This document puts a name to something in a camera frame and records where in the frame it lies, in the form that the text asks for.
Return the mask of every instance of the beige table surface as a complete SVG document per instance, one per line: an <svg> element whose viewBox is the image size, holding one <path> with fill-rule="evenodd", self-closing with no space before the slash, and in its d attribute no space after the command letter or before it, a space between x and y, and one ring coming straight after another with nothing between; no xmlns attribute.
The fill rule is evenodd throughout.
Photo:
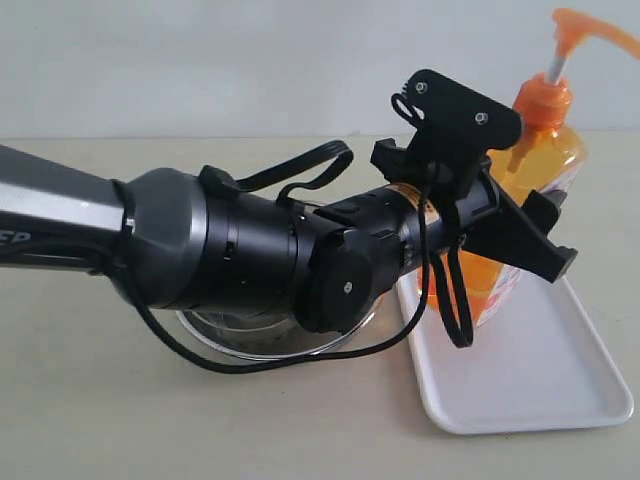
<svg viewBox="0 0 640 480"><path fill-rule="evenodd" d="M580 250L569 278L637 393L640 134L584 138L590 163L553 237ZM321 140L3 143L130 179L156 166L195 173L205 163L242 176ZM382 183L368 164L373 140L347 139L356 164L317 198ZM585 431L479 437L440 431L420 404L406 343L360 360L220 376L169 352L104 279L26 270L0 275L2 480L591 479L636 478L640 469L635 417ZM391 296L357 343L398 327Z"/></svg>

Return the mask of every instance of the robotic arm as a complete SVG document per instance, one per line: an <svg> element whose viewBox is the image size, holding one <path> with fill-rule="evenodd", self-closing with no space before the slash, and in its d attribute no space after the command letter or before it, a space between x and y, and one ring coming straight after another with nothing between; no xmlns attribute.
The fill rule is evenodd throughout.
<svg viewBox="0 0 640 480"><path fill-rule="evenodd" d="M532 192L519 208L489 175L487 150L509 148L521 135L517 113L430 70L414 74L392 103L417 131L406 149L390 139L376 144L371 162L390 184L322 208L290 193L321 188L349 166L353 155L340 141L243 180L205 166L198 176L157 169L128 183L0 147L0 264L107 275L174 351L204 368L247 373L397 343L424 311L428 275L403 332L352 355L222 366L179 345L149 308L292 313L310 332L346 332L400 276L431 263L445 327L457 346L469 346L460 248L549 281L577 252L546 238L557 198ZM330 160L275 201L253 193Z"/></svg>

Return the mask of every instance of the white wall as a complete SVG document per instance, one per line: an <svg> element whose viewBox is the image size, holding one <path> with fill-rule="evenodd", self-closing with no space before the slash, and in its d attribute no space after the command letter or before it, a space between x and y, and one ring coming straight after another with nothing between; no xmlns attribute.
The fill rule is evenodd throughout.
<svg viewBox="0 0 640 480"><path fill-rule="evenodd" d="M559 0L0 0L0 137L406 131L388 99L434 68L510 104ZM567 2L640 32L637 0ZM581 128L640 128L640 62L568 70Z"/></svg>

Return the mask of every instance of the orange bottle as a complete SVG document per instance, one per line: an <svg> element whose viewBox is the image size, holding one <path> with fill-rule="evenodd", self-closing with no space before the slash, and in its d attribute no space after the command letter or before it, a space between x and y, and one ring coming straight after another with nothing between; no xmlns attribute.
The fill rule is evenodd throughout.
<svg viewBox="0 0 640 480"><path fill-rule="evenodd" d="M640 41L611 24L569 8L555 10L552 18L557 23L553 62L546 74L522 85L513 105L524 120L522 139L509 150L490 152L491 175L519 205L533 189L566 191L585 161L582 140L564 124L573 95L561 74L573 50L597 36L640 58ZM473 321L480 325L504 303L520 270L468 252L461 252L460 263ZM429 305L437 309L434 283Z"/></svg>

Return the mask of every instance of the white tray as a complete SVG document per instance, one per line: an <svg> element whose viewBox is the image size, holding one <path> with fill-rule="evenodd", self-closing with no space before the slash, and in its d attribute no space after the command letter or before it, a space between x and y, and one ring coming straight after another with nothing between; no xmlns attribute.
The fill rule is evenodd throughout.
<svg viewBox="0 0 640 480"><path fill-rule="evenodd" d="M405 322L415 272L397 285ZM422 403L456 434L618 425L633 397L569 283L523 275L498 314L455 348L428 310L409 337Z"/></svg>

